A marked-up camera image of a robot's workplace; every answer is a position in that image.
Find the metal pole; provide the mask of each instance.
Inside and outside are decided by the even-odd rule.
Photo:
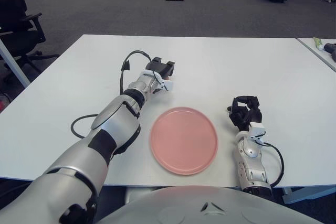
[[[0,39],[0,55],[5,60],[5,62],[10,67],[11,71],[15,74],[15,76],[19,79],[21,84],[26,88],[30,84],[30,81],[22,72],[21,68],[18,66],[11,53],[7,50],[4,43]]]

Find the chair armrest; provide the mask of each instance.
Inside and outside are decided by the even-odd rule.
[[[46,38],[44,36],[44,32],[42,30],[40,22],[38,21],[38,17],[41,16],[41,15],[42,15],[42,13],[38,13],[38,14],[34,14],[34,15],[28,15],[28,16],[22,18],[20,21],[26,22],[26,21],[29,21],[29,20],[33,20],[34,25],[35,25],[38,33],[39,33],[39,36],[40,36],[40,42],[44,42],[44,41],[46,41]]]
[[[39,16],[41,16],[42,13],[38,13],[38,14],[33,14],[33,15],[28,15],[22,19],[20,19],[20,21],[29,21],[29,20],[32,20],[32,19],[35,19],[35,18],[38,18]]]

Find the gray carpet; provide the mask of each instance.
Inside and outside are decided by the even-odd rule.
[[[61,54],[82,34],[188,37],[321,37],[336,38],[336,4],[321,0],[26,0],[28,14],[42,12],[45,54]],[[36,63],[45,69],[53,60]],[[24,72],[34,80],[29,67]],[[22,90],[13,78],[0,88],[16,97]],[[106,195],[107,201],[113,195]],[[281,192],[276,193],[281,203]],[[336,222],[335,194],[287,205],[324,223]]]

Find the table leg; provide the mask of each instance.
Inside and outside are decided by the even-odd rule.
[[[316,199],[333,194],[336,192],[336,186],[310,186],[296,191],[292,191],[290,187],[285,187],[282,190],[285,193],[282,197],[284,203],[291,204],[305,199]]]
[[[22,69],[18,66],[11,53],[7,50],[4,43],[0,39],[0,55],[5,60],[7,65],[10,67],[11,71],[15,74],[15,76],[19,79],[21,84],[26,88],[30,84],[30,81],[22,72]]]

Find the robot forearm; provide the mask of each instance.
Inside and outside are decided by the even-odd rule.
[[[172,86],[163,78],[172,75],[173,62],[162,64],[156,58],[146,69],[96,117],[85,138],[68,148],[1,211],[0,223],[89,223],[93,220],[97,195],[112,156],[123,153],[139,135],[138,117],[150,94]]]

